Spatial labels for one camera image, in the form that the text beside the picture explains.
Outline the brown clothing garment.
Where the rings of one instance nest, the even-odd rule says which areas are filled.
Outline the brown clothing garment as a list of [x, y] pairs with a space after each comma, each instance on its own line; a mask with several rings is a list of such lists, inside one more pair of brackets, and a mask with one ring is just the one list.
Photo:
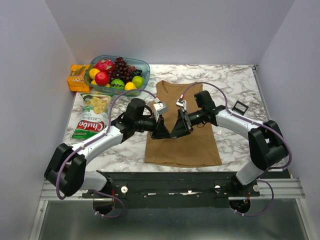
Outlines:
[[[187, 111], [199, 110], [194, 94], [203, 90], [202, 84], [189, 88], [189, 84], [173, 84], [160, 81], [156, 84], [156, 95], [168, 107], [163, 115], [164, 125], [171, 132], [178, 118], [177, 99], [186, 90]], [[145, 158], [146, 163], [169, 167], [198, 168], [222, 164], [211, 124], [194, 127], [190, 135], [177, 139], [152, 139], [147, 135]]]

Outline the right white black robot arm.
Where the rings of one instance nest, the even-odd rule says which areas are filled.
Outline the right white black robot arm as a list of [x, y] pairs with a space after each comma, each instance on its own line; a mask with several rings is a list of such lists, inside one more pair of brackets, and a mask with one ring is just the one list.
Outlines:
[[171, 138], [180, 138], [191, 134], [193, 126], [210, 123], [233, 131], [249, 143], [250, 161], [232, 176], [227, 185], [228, 192], [241, 196], [248, 190], [248, 185], [254, 182], [292, 153], [282, 136], [278, 124], [269, 120], [267, 122], [254, 121], [239, 115], [226, 106], [216, 106], [208, 91], [201, 91], [194, 95], [199, 110], [187, 112], [187, 102], [184, 96], [176, 101], [178, 117]]

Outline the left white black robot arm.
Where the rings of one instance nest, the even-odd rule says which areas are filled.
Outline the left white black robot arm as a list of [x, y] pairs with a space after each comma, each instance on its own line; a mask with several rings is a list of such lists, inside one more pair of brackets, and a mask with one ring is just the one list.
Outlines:
[[149, 132], [154, 139], [169, 138], [170, 133], [163, 118], [168, 107], [158, 98], [154, 101], [150, 117], [143, 115], [146, 103], [133, 98], [126, 111], [100, 133], [73, 146], [62, 143], [55, 149], [44, 178], [55, 186], [59, 199], [63, 200], [80, 190], [94, 191], [101, 198], [107, 197], [111, 191], [107, 176], [97, 170], [86, 170], [93, 159], [123, 143], [136, 132]]

